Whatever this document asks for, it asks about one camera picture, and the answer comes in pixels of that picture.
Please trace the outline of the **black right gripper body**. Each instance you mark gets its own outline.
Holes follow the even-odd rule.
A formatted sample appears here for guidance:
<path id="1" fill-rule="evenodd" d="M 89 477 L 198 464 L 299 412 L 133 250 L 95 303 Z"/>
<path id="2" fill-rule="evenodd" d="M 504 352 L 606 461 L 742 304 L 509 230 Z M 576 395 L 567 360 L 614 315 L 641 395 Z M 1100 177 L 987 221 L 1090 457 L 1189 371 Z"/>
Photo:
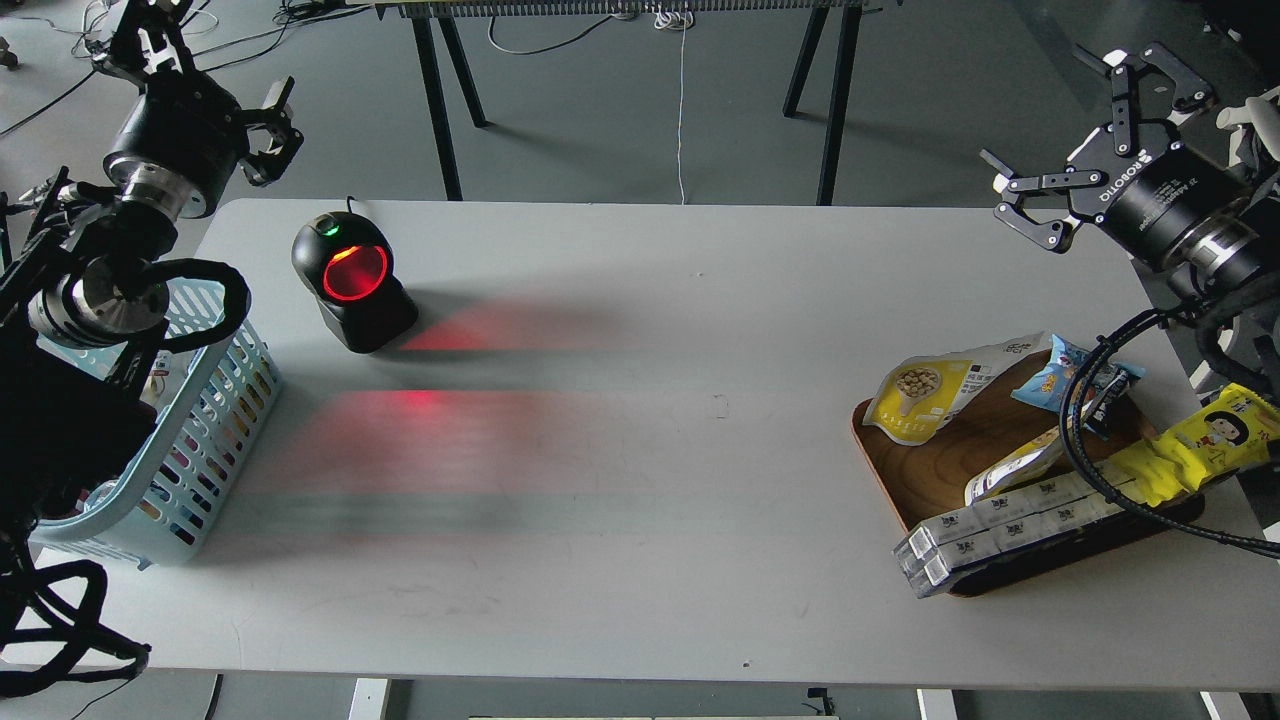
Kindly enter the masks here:
<path id="1" fill-rule="evenodd" d="M 1181 140 L 1162 141 L 1143 129 L 1138 154 L 1119 158 L 1105 127 L 1094 129 L 1068 164 L 1106 178 L 1071 192 L 1074 215 L 1157 272 L 1189 263 L 1203 273 L 1261 273 L 1263 241 L 1239 218 L 1249 187 Z"/>

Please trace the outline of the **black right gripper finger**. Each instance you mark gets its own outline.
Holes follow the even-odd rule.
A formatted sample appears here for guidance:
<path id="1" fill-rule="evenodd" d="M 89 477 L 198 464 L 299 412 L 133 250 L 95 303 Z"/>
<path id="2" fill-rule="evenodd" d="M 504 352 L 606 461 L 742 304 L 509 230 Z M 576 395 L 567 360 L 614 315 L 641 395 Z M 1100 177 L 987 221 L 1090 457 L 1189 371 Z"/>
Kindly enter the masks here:
<path id="1" fill-rule="evenodd" d="M 1073 246 L 1082 223 L 1071 210 L 1071 192 L 1097 188 L 1106 178 L 1102 170 L 1078 170 L 1075 167 L 1021 176 L 988 149 L 980 150 L 980 160 L 995 170 L 992 188 L 998 201 L 993 217 L 1038 247 L 1056 254 L 1065 254 Z"/>
<path id="2" fill-rule="evenodd" d="M 1103 127 L 1119 158 L 1134 158 L 1143 129 L 1158 131 L 1164 145 L 1181 138 L 1179 127 L 1219 105 L 1215 87 L 1161 42 L 1138 53 L 1117 47 L 1097 56 L 1082 45 L 1073 56 L 1110 81 L 1110 120 Z"/>

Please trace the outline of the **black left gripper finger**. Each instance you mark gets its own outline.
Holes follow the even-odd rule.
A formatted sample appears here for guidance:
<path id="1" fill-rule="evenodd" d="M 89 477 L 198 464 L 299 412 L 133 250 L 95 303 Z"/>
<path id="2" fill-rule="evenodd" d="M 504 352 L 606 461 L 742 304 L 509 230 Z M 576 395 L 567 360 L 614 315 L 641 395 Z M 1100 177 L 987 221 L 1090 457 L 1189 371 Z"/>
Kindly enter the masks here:
<path id="1" fill-rule="evenodd" d="M 92 67 L 106 76 L 145 85 L 151 74 L 195 73 L 195 59 L 182 35 L 192 1 L 114 3 L 92 41 Z"/>
<path id="2" fill-rule="evenodd" d="M 269 137 L 265 149 L 248 151 L 239 159 L 246 179 L 255 187 L 278 182 L 305 142 L 301 131 L 293 126 L 288 104 L 294 85 L 293 76 L 284 76 L 270 86 L 262 106 L 242 108 L 238 111 L 239 124 L 244 128 L 246 136 L 265 133 Z"/>

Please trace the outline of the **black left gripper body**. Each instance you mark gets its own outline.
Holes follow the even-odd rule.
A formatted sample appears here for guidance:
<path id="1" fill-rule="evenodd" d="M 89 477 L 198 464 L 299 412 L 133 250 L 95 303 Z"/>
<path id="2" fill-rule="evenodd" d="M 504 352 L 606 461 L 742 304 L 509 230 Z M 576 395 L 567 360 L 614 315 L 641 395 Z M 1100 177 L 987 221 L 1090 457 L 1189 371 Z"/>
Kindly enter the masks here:
<path id="1" fill-rule="evenodd" d="M 122 184 L 136 167 L 160 167 L 192 187 L 183 218 L 211 217 L 247 152 L 239 111 L 236 97 L 204 73 L 151 74 L 102 168 Z"/>

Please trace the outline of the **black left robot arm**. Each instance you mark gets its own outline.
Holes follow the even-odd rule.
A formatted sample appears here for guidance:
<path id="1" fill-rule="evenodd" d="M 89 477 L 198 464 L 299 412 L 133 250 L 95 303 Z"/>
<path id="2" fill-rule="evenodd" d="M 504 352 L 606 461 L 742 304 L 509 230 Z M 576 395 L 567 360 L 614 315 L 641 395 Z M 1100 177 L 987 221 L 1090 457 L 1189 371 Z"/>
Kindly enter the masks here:
<path id="1" fill-rule="evenodd" d="M 161 351 L 228 340 L 250 310 L 232 266 L 172 260 L 180 218 L 210 217 L 236 169 L 278 181 L 303 142 L 275 82 L 244 109 L 195 64 L 182 33 L 187 1 L 127 1 L 93 70 L 140 91 L 102 167 L 108 184 L 61 168 L 3 215 L 32 211 L 20 254 L 3 247 L 3 644 L 56 643 L 31 671 L 3 673 L 3 696 L 58 682 L 128 682 L 150 648 L 105 626 L 104 568 L 36 568 L 29 538 L 69 512 L 92 482 L 123 477 L 155 432 L 142 400 Z"/>

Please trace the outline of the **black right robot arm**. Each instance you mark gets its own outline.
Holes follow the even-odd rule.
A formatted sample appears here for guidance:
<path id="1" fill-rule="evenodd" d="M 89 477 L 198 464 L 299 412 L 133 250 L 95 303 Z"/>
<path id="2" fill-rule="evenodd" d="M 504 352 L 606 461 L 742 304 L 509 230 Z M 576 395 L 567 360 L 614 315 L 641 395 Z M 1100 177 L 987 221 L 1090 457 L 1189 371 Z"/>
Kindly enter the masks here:
<path id="1" fill-rule="evenodd" d="M 991 151 L 1005 225 L 1051 252 L 1066 252 L 1091 224 L 1189 302 L 1188 322 L 1212 372 L 1277 397 L 1277 348 L 1265 340 L 1260 366 L 1230 357 L 1219 332 L 1277 297 L 1277 225 L 1265 184 L 1249 186 L 1187 146 L 1179 126 L 1211 109 L 1212 86 L 1162 44 L 1076 58 L 1108 78 L 1110 117 L 1057 173 L 1021 176 Z"/>

